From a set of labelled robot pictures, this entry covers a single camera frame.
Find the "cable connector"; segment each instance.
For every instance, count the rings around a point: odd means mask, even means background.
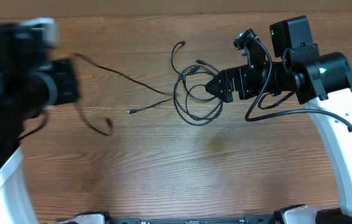
[[[196,59],[195,62],[198,63],[198,64],[201,64],[201,65],[207,65],[207,63],[204,62],[204,61],[201,60],[201,59]]]
[[[194,75],[197,71],[199,70],[198,66],[193,67],[192,69],[190,69],[190,71],[188,71],[187,74],[183,73],[183,83],[186,83],[186,77],[189,75]]]
[[[127,111],[128,114],[133,114],[133,113],[137,113],[137,112],[139,112],[138,109],[131,109],[131,110]]]

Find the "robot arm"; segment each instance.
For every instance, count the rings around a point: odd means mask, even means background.
[[[47,58],[56,35],[53,19],[0,24],[0,223],[38,223],[22,169],[23,122],[79,96],[70,60]]]
[[[320,56],[318,45],[313,43],[308,19],[305,16],[273,24],[270,26],[270,33],[275,56],[282,57],[282,62],[272,62],[259,38],[249,29],[234,40],[236,49],[242,50],[242,56],[247,56],[247,65],[220,71],[206,84],[206,91],[226,103],[233,101],[234,90],[239,92],[241,100],[256,96],[251,109],[263,93],[272,96],[277,96],[283,91],[295,93],[299,103],[305,106],[305,110],[291,110],[249,118],[250,109],[245,119],[258,121],[294,113],[309,113],[324,142],[335,174],[340,209],[321,212],[310,210],[309,215],[306,214],[310,218],[306,217],[306,221],[300,220],[299,223],[331,223],[335,220],[339,221],[337,223],[350,223],[352,222],[352,69],[349,61],[338,52]],[[298,213],[294,210],[282,219],[285,223],[295,223],[297,220],[295,216]]]

